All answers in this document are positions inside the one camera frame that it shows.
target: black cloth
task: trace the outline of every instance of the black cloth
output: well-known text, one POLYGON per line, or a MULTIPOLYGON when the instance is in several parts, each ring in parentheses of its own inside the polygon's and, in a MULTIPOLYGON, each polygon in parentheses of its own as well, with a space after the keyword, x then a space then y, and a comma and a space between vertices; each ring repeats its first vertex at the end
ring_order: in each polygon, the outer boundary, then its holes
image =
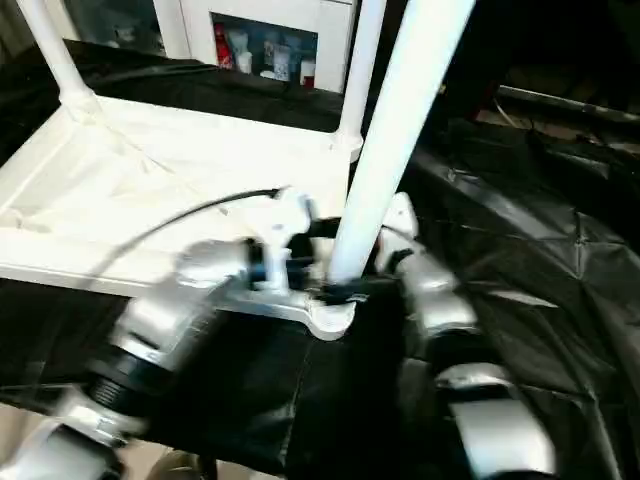
MULTIPOLYGON (((325 131, 337 125, 336 95, 194 62, 79 44, 72 51, 104 95, 325 131)), ((35 52, 0 71, 1 161, 55 109, 56 94, 35 52)), ((634 158, 607 149, 454 123, 436 144, 416 148, 401 185, 422 240, 461 279, 549 429, 565 479, 638 475, 636 170, 634 158)), ((46 410, 59 384, 82 381, 125 302, 0 281, 0 398, 46 410), (37 398, 24 395, 58 326, 43 386, 37 398)), ((404 348, 414 335, 397 292, 360 306, 336 342, 233 315, 185 371, 148 437, 290 478, 451 478, 427 365, 404 348)))

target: red bottle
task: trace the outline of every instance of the red bottle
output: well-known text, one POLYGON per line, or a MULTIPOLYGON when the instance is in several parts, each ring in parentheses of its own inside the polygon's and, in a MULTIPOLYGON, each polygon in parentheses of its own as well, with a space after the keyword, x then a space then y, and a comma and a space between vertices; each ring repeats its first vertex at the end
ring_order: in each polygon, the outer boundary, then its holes
POLYGON ((213 32, 216 37, 218 67, 224 68, 225 70, 233 70, 233 57, 231 56, 231 49, 227 43, 227 37, 224 34, 224 25, 222 23, 214 23, 213 32))

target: floor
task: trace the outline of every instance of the floor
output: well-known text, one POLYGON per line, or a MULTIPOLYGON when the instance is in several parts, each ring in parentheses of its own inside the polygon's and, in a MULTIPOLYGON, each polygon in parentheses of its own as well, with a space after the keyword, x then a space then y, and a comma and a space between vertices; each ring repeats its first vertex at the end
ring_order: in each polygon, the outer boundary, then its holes
MULTIPOLYGON (((43 419, 41 415, 29 413, 0 404, 0 462, 4 462, 7 453, 15 447, 16 432, 31 431, 43 419)), ((163 445, 147 442, 136 442, 122 452, 122 460, 126 464, 129 476, 127 480, 145 480, 153 465, 162 457, 168 448, 163 445)), ((239 465, 221 463, 219 465, 220 480, 270 480, 270 475, 256 473, 239 465)))

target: bottle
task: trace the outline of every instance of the bottle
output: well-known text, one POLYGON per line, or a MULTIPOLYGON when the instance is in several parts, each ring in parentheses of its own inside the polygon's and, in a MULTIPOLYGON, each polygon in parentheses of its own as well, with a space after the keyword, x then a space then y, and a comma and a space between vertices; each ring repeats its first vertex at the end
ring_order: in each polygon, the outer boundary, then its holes
POLYGON ((237 29, 229 30, 227 34, 237 61, 240 55, 249 50, 249 34, 237 29))
POLYGON ((300 85, 313 88, 316 79, 316 61, 310 58, 302 60, 300 64, 300 85))
POLYGON ((233 57, 231 49, 224 35, 224 25, 222 23, 213 24, 213 32, 216 38, 216 51, 218 52, 218 67, 225 70, 233 70, 233 57))
POLYGON ((276 45, 280 41, 280 34, 277 30, 268 30, 264 35, 264 64, 266 66, 273 66, 273 54, 276 45))
POLYGON ((291 49, 284 45, 276 45, 273 51, 273 72, 276 79, 283 82, 289 81, 291 63, 291 49))
POLYGON ((251 55, 251 52, 242 52, 238 55, 238 61, 236 62, 238 64, 238 70, 242 73, 251 73, 252 60, 253 55, 251 55))

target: white pole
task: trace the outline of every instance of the white pole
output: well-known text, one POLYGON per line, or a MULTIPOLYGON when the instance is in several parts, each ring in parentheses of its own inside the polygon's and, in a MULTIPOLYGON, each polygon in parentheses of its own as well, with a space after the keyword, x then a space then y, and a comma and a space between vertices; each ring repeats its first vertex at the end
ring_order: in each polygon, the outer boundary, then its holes
POLYGON ((329 265, 362 275, 475 0, 409 0, 329 265))
POLYGON ((363 0, 353 47, 349 80, 336 132, 337 141, 362 144, 362 117, 367 104, 373 66, 380 42, 380 31, 387 0, 363 0))
POLYGON ((165 53, 169 58, 191 58, 187 28, 179 0, 153 0, 165 53))
POLYGON ((93 92, 82 80, 62 37, 56 31, 44 2, 18 0, 18 5, 60 87, 60 98, 63 103, 65 98, 71 100, 92 96, 93 92))

